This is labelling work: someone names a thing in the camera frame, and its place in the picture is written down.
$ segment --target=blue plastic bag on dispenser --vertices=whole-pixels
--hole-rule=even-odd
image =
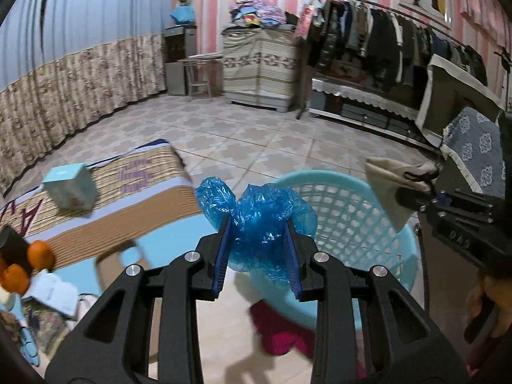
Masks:
[[[180,5],[171,11],[171,17],[176,26],[184,24],[196,24],[196,14],[194,9],[189,5]]]
[[[248,185],[237,201],[219,178],[206,178],[196,188],[197,202],[215,229],[224,216],[231,215],[233,237],[228,266],[235,271],[261,269],[275,283],[288,282],[283,251],[286,221],[295,231],[313,237],[317,217],[313,208],[295,191],[277,187]]]

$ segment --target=tissue box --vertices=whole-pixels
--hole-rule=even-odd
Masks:
[[[98,199],[98,190],[84,163],[54,167],[43,186],[61,210],[90,210]]]

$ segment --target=laundry basket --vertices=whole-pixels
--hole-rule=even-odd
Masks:
[[[293,188],[315,210],[319,250],[361,270],[385,266],[411,291],[418,271],[414,234],[408,225],[395,232],[367,183],[338,172],[305,170],[286,175],[276,184]],[[280,314],[307,328],[316,327],[315,301],[297,301],[289,288],[277,287],[260,270],[253,270],[250,277]],[[354,312],[356,327],[360,328],[356,302]]]

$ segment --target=gray patterned cloth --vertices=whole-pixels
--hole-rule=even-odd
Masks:
[[[500,129],[487,117],[465,107],[444,129],[441,151],[454,160],[473,191],[505,197]]]

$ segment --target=brown stripe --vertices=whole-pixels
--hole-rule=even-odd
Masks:
[[[100,255],[122,241],[139,238],[170,222],[201,213],[194,188],[178,186],[99,220],[63,232],[48,244],[55,268]]]

